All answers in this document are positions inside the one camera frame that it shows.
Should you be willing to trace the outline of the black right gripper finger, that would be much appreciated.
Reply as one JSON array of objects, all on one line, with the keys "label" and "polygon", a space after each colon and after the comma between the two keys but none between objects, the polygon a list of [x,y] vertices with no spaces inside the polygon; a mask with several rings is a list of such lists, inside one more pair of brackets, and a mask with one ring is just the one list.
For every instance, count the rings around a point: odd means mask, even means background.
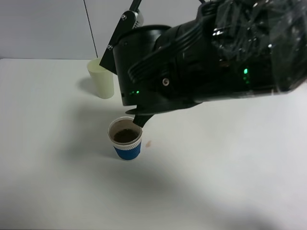
[{"label": "black right gripper finger", "polygon": [[134,116],[133,123],[139,127],[144,127],[153,116],[153,113],[137,113]]}]

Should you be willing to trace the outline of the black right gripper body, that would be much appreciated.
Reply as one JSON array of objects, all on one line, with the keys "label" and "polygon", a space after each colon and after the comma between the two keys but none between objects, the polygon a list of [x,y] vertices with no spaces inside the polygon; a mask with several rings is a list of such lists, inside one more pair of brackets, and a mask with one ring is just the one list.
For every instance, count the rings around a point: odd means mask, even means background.
[{"label": "black right gripper body", "polygon": [[213,36],[214,19],[144,26],[124,33],[113,51],[122,102],[130,113],[164,113],[205,101],[267,94],[273,89],[263,54],[227,59]]}]

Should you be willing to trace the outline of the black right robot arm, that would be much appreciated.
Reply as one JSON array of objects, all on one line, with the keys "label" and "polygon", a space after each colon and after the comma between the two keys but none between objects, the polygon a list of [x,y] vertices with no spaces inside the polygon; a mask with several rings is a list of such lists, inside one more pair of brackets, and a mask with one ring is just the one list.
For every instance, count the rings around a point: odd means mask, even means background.
[{"label": "black right robot arm", "polygon": [[203,102],[286,94],[307,80],[307,3],[206,2],[187,23],[125,32],[113,54],[139,126]]}]

